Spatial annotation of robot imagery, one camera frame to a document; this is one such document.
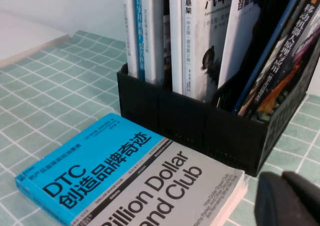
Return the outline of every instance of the tabletop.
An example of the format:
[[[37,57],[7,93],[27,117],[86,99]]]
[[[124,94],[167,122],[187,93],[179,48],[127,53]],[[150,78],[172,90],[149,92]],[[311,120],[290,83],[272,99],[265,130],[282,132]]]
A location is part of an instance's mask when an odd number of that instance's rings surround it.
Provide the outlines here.
[[[117,71],[126,44],[77,32],[0,69],[1,225],[59,225],[15,186],[15,176],[109,112],[120,113]],[[261,171],[295,171],[320,186],[320,97],[307,95]],[[225,226],[255,225],[258,179]]]

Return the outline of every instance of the leaning book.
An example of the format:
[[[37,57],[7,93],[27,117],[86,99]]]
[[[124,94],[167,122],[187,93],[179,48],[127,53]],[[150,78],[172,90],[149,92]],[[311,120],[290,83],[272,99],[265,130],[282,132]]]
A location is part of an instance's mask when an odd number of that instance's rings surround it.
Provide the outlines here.
[[[223,225],[244,172],[108,114],[16,179],[62,225]]]

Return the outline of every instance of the black object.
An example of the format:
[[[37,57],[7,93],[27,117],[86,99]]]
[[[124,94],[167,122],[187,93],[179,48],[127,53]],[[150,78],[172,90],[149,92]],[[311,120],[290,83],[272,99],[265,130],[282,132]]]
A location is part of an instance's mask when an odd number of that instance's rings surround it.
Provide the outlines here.
[[[128,76],[127,65],[117,73],[121,115],[226,165],[257,176],[305,97],[319,54],[320,42],[300,81],[267,123],[228,111],[238,99],[237,81],[241,79],[241,72],[215,93],[210,105]]]
[[[260,175],[254,215],[257,226],[319,226],[320,189],[294,172]]]

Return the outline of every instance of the wall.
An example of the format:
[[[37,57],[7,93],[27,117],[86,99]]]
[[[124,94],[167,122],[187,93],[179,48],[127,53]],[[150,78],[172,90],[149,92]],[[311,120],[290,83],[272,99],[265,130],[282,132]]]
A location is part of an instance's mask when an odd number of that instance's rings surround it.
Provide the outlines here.
[[[0,10],[71,36],[84,30],[125,40],[122,0],[0,0]]]
[[[310,82],[308,93],[320,96],[320,60],[313,74]]]

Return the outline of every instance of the book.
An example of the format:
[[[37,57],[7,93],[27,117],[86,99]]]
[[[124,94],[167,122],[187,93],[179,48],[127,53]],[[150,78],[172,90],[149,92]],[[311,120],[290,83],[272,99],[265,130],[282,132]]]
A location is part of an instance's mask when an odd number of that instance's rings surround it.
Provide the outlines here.
[[[308,35],[306,33],[309,32],[308,24],[311,22],[312,17],[315,16],[318,18],[315,10],[317,10],[319,3],[318,0],[304,1],[302,10],[295,18],[293,26],[278,48],[275,58],[268,66],[268,70],[265,70],[264,75],[261,76],[263,79],[259,82],[258,87],[255,88],[255,92],[252,93],[249,103],[247,103],[248,105],[245,109],[244,116],[251,118],[256,113],[262,101],[266,99],[267,95],[279,83],[279,77],[287,75],[288,69],[285,70],[285,68],[292,69],[292,66],[295,67],[294,53],[296,53],[299,46],[301,46],[306,39]],[[307,10],[309,7],[313,7],[314,10]],[[271,108],[266,109],[263,116],[266,116],[270,109]]]
[[[254,86],[254,82],[268,57],[272,54],[274,46],[280,39],[282,31],[287,26],[287,22],[300,0],[263,1],[263,10],[258,20],[259,28],[241,65],[243,74],[241,85],[239,85],[241,91],[232,110],[239,115],[242,115],[242,105],[247,101],[246,97]],[[272,21],[269,25],[267,22],[270,18],[272,18]]]
[[[169,0],[171,37],[172,91],[183,94],[182,0]]]
[[[223,225],[244,175],[108,114],[15,181],[62,225]]]
[[[139,53],[136,22],[136,0],[122,0],[128,75],[139,78]]]
[[[218,88],[231,0],[182,0],[183,91],[209,102]]]
[[[138,42],[139,79],[145,81],[145,50],[142,0],[135,0],[136,35]]]
[[[145,81],[162,85],[165,77],[164,1],[142,0]]]
[[[258,0],[232,0],[218,88],[238,72],[257,29],[261,7]]]
[[[313,17],[304,32],[301,31],[300,40],[283,62],[278,75],[275,75],[272,90],[267,92],[267,96],[257,109],[257,120],[264,120],[266,116],[272,114],[301,79],[320,37],[320,7],[319,0],[317,1],[318,3],[313,0],[309,4],[314,6]]]

